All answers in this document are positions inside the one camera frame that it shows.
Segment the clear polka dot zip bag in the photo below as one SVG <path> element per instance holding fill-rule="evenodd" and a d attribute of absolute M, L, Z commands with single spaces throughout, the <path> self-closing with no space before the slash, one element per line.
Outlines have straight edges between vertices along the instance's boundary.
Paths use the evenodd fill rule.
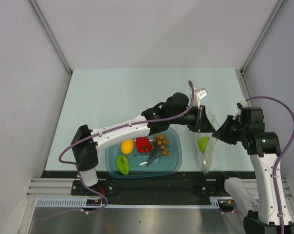
<path fill-rule="evenodd" d="M 211 112 L 205 106 L 199 107 L 199 130 L 195 133 L 195 143 L 197 156 L 204 175 L 207 175 L 212 166 L 214 148 L 217 139 L 212 134 L 219 129 L 219 123 Z"/>

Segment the green fake apple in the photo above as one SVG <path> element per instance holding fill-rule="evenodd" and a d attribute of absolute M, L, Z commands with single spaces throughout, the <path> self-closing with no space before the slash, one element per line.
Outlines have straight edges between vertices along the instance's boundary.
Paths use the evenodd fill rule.
<path fill-rule="evenodd" d="M 197 141 L 197 146 L 200 152 L 205 153 L 206 151 L 206 147 L 209 143 L 210 138 L 207 136 L 201 137 L 198 141 Z"/>

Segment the brown fake berry bunch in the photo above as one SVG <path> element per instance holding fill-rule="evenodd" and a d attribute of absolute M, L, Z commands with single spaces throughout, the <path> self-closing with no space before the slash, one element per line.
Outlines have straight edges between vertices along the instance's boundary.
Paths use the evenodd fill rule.
<path fill-rule="evenodd" d="M 152 141 L 151 150 L 147 160 L 147 166 L 158 157 L 171 156 L 170 143 L 171 141 L 167 138 L 167 135 L 156 135 Z"/>

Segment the red fake food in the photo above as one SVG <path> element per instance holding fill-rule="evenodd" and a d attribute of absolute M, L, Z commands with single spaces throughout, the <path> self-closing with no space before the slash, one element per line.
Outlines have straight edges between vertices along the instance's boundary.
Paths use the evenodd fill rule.
<path fill-rule="evenodd" d="M 138 137 L 136 139 L 136 148 L 139 153 L 148 153 L 151 151 L 151 143 L 148 139 L 148 137 Z"/>

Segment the yellow fake lemon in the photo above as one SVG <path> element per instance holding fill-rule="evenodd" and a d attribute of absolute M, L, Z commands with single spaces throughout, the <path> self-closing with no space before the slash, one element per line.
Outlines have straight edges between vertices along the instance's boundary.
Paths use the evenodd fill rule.
<path fill-rule="evenodd" d="M 135 142 L 133 139 L 128 139 L 126 141 L 123 141 L 120 145 L 121 147 L 121 152 L 124 154 L 124 155 L 129 155 L 133 152 L 134 150 L 134 145 Z"/>

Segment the green fake food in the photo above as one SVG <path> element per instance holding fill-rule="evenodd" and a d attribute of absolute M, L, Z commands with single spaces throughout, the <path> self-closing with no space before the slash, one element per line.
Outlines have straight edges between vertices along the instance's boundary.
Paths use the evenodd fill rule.
<path fill-rule="evenodd" d="M 130 171 L 129 161 L 125 155 L 120 155 L 116 159 L 118 170 L 123 175 L 128 175 Z"/>

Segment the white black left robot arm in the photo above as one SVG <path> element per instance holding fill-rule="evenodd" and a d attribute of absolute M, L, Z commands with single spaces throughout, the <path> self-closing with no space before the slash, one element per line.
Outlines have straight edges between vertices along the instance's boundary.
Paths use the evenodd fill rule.
<path fill-rule="evenodd" d="M 133 119 L 101 129 L 96 134 L 87 125 L 80 126 L 71 146 L 78 173 L 83 181 L 82 190 L 89 195 L 98 191 L 98 153 L 124 140 L 164 132 L 171 124 L 185 125 L 195 133 L 215 132 L 205 106 L 200 104 L 205 96 L 205 89 L 196 90 L 191 98 L 183 93 L 175 93 L 166 102 L 160 102 Z"/>

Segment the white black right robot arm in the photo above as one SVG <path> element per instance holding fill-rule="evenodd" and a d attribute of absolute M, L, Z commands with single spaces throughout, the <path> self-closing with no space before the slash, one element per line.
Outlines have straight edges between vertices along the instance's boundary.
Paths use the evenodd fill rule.
<path fill-rule="evenodd" d="M 241 107 L 237 115 L 228 115 L 224 124 L 212 136 L 229 145 L 241 142 L 256 175 L 258 199 L 237 177 L 217 181 L 220 195 L 231 195 L 243 215 L 247 234 L 294 234 L 294 221 L 284 195 L 280 167 L 279 138 L 265 131 L 261 108 Z"/>

